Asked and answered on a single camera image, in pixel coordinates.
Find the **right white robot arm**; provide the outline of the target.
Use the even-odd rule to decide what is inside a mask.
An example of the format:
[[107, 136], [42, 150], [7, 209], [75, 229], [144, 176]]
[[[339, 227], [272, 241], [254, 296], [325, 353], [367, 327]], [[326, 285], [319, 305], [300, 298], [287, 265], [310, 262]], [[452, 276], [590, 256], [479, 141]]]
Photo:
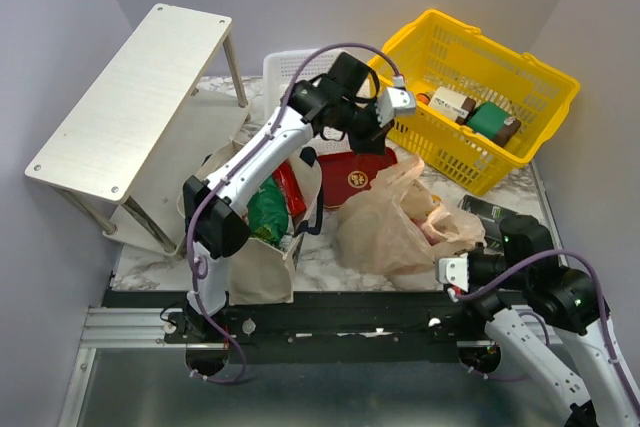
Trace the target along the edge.
[[[589, 265], [559, 262], [563, 251], [532, 216], [499, 224], [504, 254], [472, 253], [470, 280], [477, 291], [465, 298], [460, 326], [469, 337], [486, 335], [507, 351], [535, 382], [567, 426], [636, 426], [639, 388], [613, 332], [602, 287]], [[551, 327], [574, 365], [566, 366], [503, 302], [498, 290], [519, 291]]]

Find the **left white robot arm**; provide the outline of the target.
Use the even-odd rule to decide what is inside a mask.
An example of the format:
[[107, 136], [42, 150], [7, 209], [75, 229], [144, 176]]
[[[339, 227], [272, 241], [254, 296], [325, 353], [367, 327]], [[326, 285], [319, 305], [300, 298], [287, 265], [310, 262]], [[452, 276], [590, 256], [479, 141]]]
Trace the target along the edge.
[[193, 310], [187, 329], [201, 342], [214, 340], [222, 327], [217, 313], [226, 304], [229, 260], [247, 243], [245, 219], [251, 198], [273, 172], [312, 138], [332, 128], [345, 134], [359, 153], [382, 153], [393, 121], [381, 113], [384, 92], [359, 91], [377, 74], [347, 52], [328, 72], [309, 80], [293, 77], [261, 130], [203, 180], [183, 185], [186, 252], [192, 275], [187, 304]]

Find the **peach plastic grocery bag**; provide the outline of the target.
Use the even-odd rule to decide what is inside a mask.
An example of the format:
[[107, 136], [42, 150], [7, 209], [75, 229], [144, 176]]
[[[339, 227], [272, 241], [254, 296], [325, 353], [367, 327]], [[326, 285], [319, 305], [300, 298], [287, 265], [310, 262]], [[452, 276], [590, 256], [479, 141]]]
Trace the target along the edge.
[[439, 200], [419, 177], [413, 155], [377, 173], [370, 188], [337, 211], [335, 242], [342, 266], [383, 276], [421, 274], [436, 261], [485, 243], [478, 216]]

